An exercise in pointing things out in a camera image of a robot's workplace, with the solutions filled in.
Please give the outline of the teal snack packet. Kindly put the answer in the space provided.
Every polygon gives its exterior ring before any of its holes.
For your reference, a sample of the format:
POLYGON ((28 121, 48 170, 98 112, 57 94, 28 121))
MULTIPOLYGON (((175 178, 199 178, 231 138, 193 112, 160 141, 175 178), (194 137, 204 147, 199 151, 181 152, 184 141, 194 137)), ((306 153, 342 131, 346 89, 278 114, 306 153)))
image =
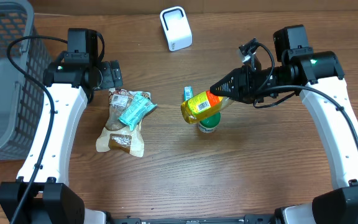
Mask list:
POLYGON ((157 105, 153 104, 150 99, 137 93, 129 107, 120 115, 119 121, 133 131, 139 122, 156 107, 157 105))

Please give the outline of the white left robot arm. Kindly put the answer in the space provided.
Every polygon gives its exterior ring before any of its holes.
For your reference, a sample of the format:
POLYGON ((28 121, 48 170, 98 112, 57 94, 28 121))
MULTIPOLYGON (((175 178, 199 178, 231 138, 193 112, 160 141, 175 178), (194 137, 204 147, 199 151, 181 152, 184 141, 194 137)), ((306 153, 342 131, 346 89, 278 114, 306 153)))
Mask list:
POLYGON ((109 223, 109 213, 90 210, 68 186, 68 168, 79 120, 94 93, 122 86, 118 61, 105 62, 103 36, 70 28, 67 50, 38 81, 11 64, 43 90, 44 104, 30 152, 13 182, 0 184, 0 205, 10 223, 109 223))

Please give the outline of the yellow liquid bottle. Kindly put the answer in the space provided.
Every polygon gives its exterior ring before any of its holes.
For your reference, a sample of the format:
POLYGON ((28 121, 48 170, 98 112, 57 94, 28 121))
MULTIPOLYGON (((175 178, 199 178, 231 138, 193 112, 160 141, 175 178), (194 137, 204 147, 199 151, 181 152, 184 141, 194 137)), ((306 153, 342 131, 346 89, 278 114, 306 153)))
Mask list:
POLYGON ((203 91, 181 104, 183 119, 195 124, 230 106, 234 101, 226 96, 216 96, 209 90, 203 91))

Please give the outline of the beige brown snack bag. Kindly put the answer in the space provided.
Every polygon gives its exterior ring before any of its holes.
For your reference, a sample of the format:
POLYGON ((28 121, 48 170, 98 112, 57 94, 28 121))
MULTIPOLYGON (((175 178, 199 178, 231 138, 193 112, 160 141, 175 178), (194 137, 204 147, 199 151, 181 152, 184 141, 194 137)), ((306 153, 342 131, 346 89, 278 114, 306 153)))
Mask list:
POLYGON ((98 152, 122 150, 132 156, 142 157, 144 155, 144 140, 140 133, 142 122, 140 121, 131 131, 130 127, 119 121, 119 117, 130 106, 137 93, 151 99, 150 92, 110 88, 108 93, 109 118, 96 140, 96 150, 98 152))

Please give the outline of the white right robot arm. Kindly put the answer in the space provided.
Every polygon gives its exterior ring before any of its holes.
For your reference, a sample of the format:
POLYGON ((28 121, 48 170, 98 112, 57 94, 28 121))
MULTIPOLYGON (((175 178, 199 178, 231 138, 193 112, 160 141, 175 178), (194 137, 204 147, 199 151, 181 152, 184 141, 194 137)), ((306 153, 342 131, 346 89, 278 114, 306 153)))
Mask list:
POLYGON ((358 121, 344 71, 334 52, 314 52, 303 25, 273 35, 277 60, 255 66, 256 40, 240 46, 242 67, 211 86, 211 93, 263 107, 266 97, 298 95, 318 130, 328 158, 332 190, 312 202, 276 209, 270 223, 358 223, 358 121))

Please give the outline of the small teal white box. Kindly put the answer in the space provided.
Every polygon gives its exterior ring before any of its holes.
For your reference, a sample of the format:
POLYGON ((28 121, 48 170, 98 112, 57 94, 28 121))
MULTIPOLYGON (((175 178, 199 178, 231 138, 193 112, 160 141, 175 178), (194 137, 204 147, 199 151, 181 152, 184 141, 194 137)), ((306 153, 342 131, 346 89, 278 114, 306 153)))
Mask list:
POLYGON ((184 87, 183 97, 184 97, 184 101, 187 101, 187 100, 189 100, 190 98, 193 97, 193 88, 192 88, 192 86, 185 86, 184 87))

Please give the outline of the green lid jar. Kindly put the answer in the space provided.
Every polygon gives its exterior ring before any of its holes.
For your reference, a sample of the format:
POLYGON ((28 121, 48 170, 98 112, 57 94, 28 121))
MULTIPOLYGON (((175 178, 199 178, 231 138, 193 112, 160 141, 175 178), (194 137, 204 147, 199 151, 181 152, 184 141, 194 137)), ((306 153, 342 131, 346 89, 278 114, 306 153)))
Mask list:
POLYGON ((203 133, 213 133, 221 120, 221 114, 216 113, 198 123, 198 128, 203 133))

